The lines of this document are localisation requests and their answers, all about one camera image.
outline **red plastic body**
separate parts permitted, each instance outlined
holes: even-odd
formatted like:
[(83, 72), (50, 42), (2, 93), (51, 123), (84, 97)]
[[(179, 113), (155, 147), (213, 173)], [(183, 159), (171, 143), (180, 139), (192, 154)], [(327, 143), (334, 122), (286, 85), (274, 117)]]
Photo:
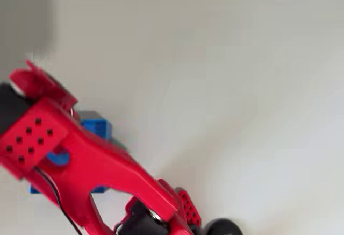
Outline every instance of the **red plastic body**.
[[(174, 189), (164, 180), (153, 179), (120, 147), (84, 129), (70, 115), (76, 99), (41, 69), (28, 64), (31, 70), (16, 70), (10, 77), (36, 103), (0, 136), (0, 163), (57, 204), (51, 187), (35, 170), (41, 169), (58, 188), (66, 213), (90, 235), (114, 234), (91, 197), (99, 185), (132, 194), (131, 201), (138, 198), (168, 223), (170, 234), (192, 235)], [(70, 155), (63, 167), (46, 159), (47, 153), (60, 148)]]

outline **hole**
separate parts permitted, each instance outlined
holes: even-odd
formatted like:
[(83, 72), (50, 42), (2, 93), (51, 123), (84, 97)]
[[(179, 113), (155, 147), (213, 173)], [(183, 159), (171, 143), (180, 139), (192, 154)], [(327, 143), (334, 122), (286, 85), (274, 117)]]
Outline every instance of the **hole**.
[(38, 126), (40, 126), (42, 124), (42, 119), (41, 118), (36, 118), (34, 123)]
[(6, 146), (6, 151), (7, 151), (8, 153), (13, 152), (13, 147), (12, 147), (11, 145), (7, 145), (7, 146)]
[(27, 134), (31, 134), (32, 133), (32, 128), (31, 127), (27, 127), (26, 128), (26, 133)]
[(17, 137), (16, 141), (17, 141), (17, 144), (21, 144), (23, 142), (23, 138), (22, 137)]
[(24, 163), (24, 161), (25, 161), (25, 158), (24, 158), (24, 156), (19, 156), (18, 157), (18, 161), (20, 162), (20, 163)]
[(28, 153), (30, 153), (30, 154), (33, 154), (33, 153), (34, 153), (34, 148), (33, 148), (32, 146), (30, 146), (30, 147), (28, 148)]
[(52, 136), (53, 135), (53, 129), (47, 129), (47, 134), (48, 134), (48, 136)]

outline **black tire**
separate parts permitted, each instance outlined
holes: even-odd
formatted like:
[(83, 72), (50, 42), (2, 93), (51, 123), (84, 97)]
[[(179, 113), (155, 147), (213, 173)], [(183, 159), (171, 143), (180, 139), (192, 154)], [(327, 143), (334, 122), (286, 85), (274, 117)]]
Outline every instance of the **black tire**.
[(242, 232), (231, 220), (219, 219), (209, 226), (206, 235), (242, 235)]

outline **black component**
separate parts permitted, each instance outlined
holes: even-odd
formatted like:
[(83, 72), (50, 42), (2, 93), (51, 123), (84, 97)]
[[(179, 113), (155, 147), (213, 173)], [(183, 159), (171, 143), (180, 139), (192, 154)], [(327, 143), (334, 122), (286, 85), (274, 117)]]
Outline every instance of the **black component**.
[(27, 111), (33, 102), (16, 94), (9, 84), (0, 84), (0, 134)]
[(77, 232), (78, 235), (82, 235), (81, 231), (79, 230), (79, 228), (76, 226), (76, 224), (73, 222), (73, 220), (71, 219), (71, 217), (65, 212), (65, 210), (62, 207), (61, 204), (61, 198), (60, 198), (60, 194), (59, 191), (57, 189), (57, 187), (55, 186), (55, 184), (48, 178), (47, 175), (45, 175), (39, 168), (35, 167), (36, 172), (42, 176), (42, 178), (48, 183), (48, 185), (52, 188), (54, 195), (56, 197), (56, 201), (58, 202), (58, 205), (62, 211), (62, 213), (64, 214), (64, 216), (68, 219), (68, 221), (71, 223), (71, 225), (73, 226), (73, 228), (75, 229), (75, 231)]
[(242, 235), (242, 232), (231, 220), (219, 219), (210, 225), (206, 235)]
[(189, 225), (190, 230), (193, 232), (193, 235), (202, 235), (202, 230), (196, 225)]
[(139, 200), (131, 207), (132, 215), (122, 224), (120, 235), (167, 235), (165, 225), (155, 220)]

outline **rear wheel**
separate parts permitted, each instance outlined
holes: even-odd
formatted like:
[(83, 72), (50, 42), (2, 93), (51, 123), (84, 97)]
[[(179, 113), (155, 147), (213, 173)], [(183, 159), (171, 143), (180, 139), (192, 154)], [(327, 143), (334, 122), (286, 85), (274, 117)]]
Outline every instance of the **rear wheel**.
[(206, 235), (242, 235), (242, 232), (231, 220), (219, 219), (209, 226)]

